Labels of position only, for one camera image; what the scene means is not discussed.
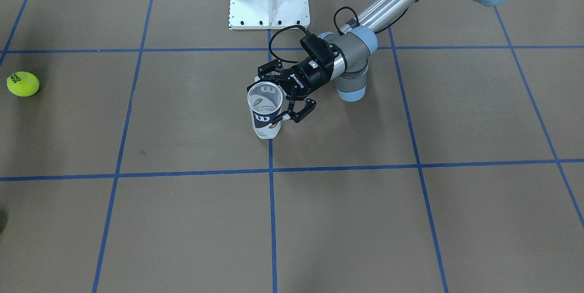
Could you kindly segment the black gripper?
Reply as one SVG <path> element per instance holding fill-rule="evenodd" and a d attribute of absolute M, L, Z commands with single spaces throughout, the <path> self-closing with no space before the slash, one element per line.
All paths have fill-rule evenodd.
<path fill-rule="evenodd" d="M 320 66 L 315 60 L 309 58 L 284 70 L 281 60 L 271 60 L 257 67 L 255 83 L 271 82 L 279 84 L 284 91 L 286 100 L 288 100 L 287 108 L 274 118 L 273 124 L 278 124 L 286 116 L 290 120 L 299 123 L 308 114 L 313 112 L 317 103 L 315 100 L 307 97 L 329 83 L 333 73 L 334 63 Z M 304 108 L 296 112 L 294 111 L 294 107 L 296 101 L 300 100 L 304 102 Z"/>

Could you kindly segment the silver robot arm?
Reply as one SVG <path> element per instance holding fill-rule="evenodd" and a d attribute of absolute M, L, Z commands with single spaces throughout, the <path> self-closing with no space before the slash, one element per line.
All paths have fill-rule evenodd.
<path fill-rule="evenodd" d="M 367 87 L 368 59 L 378 49 L 378 34 L 399 21 L 419 0 L 374 0 L 334 32 L 315 35 L 299 24 L 300 40 L 307 58 L 284 68 L 285 60 L 275 57 L 257 69 L 257 79 L 250 85 L 248 104 L 257 128 L 274 128 L 282 120 L 298 123 L 315 109 L 309 96 L 330 82 L 335 82 L 339 97 L 356 102 Z M 507 0 L 473 0 L 493 7 Z"/>

